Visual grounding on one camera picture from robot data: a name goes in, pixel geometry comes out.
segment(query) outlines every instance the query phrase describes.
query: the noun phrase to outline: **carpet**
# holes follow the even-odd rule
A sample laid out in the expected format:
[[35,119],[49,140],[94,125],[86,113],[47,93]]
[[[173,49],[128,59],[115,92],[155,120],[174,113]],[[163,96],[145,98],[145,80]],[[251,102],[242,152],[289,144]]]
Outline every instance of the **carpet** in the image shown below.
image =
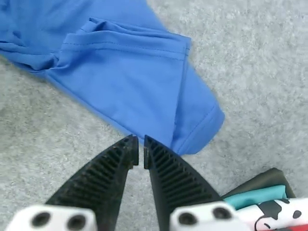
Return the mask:
[[[183,158],[224,194],[284,171],[308,197],[308,7],[305,0],[150,0],[170,31],[192,38],[190,61],[226,120]],[[44,203],[123,134],[50,84],[0,58],[0,229]],[[149,173],[128,172],[117,230],[156,231]]]

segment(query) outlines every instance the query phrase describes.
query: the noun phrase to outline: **blue shirt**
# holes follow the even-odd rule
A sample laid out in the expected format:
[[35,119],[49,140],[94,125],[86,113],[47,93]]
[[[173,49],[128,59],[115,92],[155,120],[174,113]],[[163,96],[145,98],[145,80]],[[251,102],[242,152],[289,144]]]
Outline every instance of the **blue shirt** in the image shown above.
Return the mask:
[[0,54],[126,134],[194,154],[224,120],[146,0],[2,0]]

